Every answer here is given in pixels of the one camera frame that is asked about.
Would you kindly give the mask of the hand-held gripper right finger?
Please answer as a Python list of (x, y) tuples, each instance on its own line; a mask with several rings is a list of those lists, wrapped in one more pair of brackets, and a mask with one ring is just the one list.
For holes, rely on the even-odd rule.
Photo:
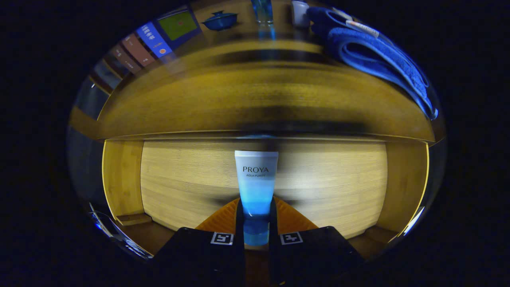
[(365, 259), (335, 227), (319, 228), (281, 199), (269, 215), (269, 276), (279, 287), (331, 287)]

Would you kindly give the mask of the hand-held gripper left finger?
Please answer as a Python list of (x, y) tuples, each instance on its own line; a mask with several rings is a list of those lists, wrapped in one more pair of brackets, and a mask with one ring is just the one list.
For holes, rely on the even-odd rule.
[[(239, 199), (205, 222), (209, 230), (181, 227), (153, 258), (159, 287), (244, 287), (243, 206)], [(226, 223), (227, 231), (211, 229)]]

